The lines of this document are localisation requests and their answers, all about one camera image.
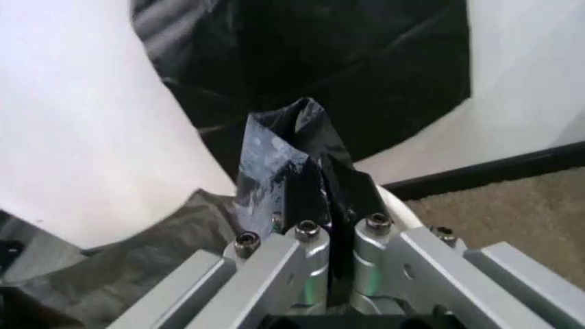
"black plastic sheet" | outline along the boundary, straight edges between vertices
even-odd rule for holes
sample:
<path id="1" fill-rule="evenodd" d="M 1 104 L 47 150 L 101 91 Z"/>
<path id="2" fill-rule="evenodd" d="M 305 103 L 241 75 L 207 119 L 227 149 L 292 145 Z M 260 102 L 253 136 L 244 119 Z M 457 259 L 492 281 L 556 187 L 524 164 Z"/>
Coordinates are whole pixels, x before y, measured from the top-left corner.
<path id="1" fill-rule="evenodd" d="M 233 178 L 248 112 L 312 97 L 360 160 L 470 93 L 465 0 L 142 0 L 134 26 Z"/>
<path id="2" fill-rule="evenodd" d="M 76 265 L 3 283 L 2 328 L 105 328 L 198 249 L 221 254 L 234 238 L 231 202 L 197 191 L 152 228 Z"/>

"hex socket bolt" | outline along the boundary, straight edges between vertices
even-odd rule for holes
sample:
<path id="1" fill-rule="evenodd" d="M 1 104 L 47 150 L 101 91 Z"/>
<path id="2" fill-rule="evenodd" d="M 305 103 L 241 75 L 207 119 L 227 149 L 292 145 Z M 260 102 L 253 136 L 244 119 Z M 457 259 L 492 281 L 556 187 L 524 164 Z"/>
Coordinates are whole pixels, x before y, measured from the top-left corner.
<path id="1" fill-rule="evenodd" d="M 236 237 L 234 250 L 236 255 L 248 259 L 260 246 L 260 236 L 252 231 L 244 231 Z"/>
<path id="2" fill-rule="evenodd" d="M 382 213 L 375 213 L 366 217 L 366 227 L 376 235 L 385 235 L 390 232 L 392 221 Z"/>
<path id="3" fill-rule="evenodd" d="M 295 226 L 295 238 L 301 242 L 313 241 L 319 235 L 320 229 L 314 221 L 301 221 Z"/>

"silver metal bar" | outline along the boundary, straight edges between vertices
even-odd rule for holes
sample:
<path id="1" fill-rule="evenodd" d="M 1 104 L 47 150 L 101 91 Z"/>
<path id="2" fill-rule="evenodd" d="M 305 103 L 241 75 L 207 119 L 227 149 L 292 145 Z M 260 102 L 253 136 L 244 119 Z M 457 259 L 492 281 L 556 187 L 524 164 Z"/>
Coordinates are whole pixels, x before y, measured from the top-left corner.
<path id="1" fill-rule="evenodd" d="M 404 300 L 419 313 L 450 310 L 468 328 L 550 328 L 427 228 L 379 235 L 356 226 L 354 289 Z"/>
<path id="2" fill-rule="evenodd" d="M 272 234 L 187 328 L 256 328 L 268 314 L 285 314 L 307 277 L 299 242 Z"/>
<path id="3" fill-rule="evenodd" d="M 235 272 L 231 260 L 199 250 L 108 328 L 183 328 Z"/>
<path id="4" fill-rule="evenodd" d="M 585 293 L 505 242 L 464 257 L 556 328 L 585 328 Z"/>
<path id="5" fill-rule="evenodd" d="M 315 228 L 312 237 L 303 237 L 303 230 L 300 230 L 303 227 L 302 224 Z M 325 314 L 329 279 L 329 234 L 312 221 L 302 221 L 289 229 L 285 236 L 299 240 L 305 251 L 306 264 L 310 273 L 297 303 L 288 311 L 288 314 Z"/>

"white sheet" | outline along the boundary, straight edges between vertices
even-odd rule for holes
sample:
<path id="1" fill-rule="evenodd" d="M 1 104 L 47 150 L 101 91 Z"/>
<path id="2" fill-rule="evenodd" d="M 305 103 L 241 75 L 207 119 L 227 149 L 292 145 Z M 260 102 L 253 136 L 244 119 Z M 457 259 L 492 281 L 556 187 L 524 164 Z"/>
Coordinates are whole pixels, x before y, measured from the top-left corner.
<path id="1" fill-rule="evenodd" d="M 234 185 L 121 0 L 0 0 L 0 208 L 82 249 Z"/>

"black plastic bag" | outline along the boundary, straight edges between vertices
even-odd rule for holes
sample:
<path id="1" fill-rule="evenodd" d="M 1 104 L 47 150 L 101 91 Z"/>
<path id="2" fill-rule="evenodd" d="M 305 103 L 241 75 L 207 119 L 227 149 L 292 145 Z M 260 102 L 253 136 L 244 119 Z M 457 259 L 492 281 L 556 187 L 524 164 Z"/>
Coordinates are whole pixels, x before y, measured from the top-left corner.
<path id="1" fill-rule="evenodd" d="M 143 0 L 134 25 L 233 178 L 248 112 L 312 97 L 360 160 L 470 93 L 465 0 Z"/>
<path id="2" fill-rule="evenodd" d="M 325 110 L 313 99 L 250 114 L 244 134 L 234 202 L 239 230 L 262 238 L 310 219 L 332 238 L 330 268 L 352 275 L 353 226 L 386 213 L 369 175 L 353 169 Z M 275 227 L 273 213 L 282 214 Z"/>

